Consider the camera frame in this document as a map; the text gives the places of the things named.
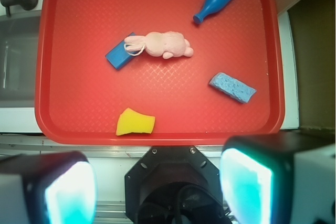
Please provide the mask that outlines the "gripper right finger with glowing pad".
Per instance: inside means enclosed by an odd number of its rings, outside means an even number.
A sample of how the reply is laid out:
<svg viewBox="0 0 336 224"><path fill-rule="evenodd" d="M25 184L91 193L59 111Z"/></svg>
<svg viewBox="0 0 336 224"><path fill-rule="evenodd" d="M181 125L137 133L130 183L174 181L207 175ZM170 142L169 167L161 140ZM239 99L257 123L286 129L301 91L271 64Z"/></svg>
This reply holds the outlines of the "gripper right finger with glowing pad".
<svg viewBox="0 0 336 224"><path fill-rule="evenodd" d="M335 134L233 136L219 179L239 223L335 223Z"/></svg>

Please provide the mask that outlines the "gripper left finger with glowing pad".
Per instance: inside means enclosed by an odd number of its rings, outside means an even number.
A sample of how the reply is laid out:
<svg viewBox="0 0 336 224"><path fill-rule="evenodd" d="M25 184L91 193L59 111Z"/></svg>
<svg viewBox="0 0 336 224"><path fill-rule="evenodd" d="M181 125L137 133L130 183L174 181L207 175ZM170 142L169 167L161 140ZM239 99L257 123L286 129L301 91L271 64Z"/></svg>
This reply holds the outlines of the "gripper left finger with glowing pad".
<svg viewBox="0 0 336 224"><path fill-rule="evenodd" d="M1 223L93 223L97 194L81 152L1 157Z"/></svg>

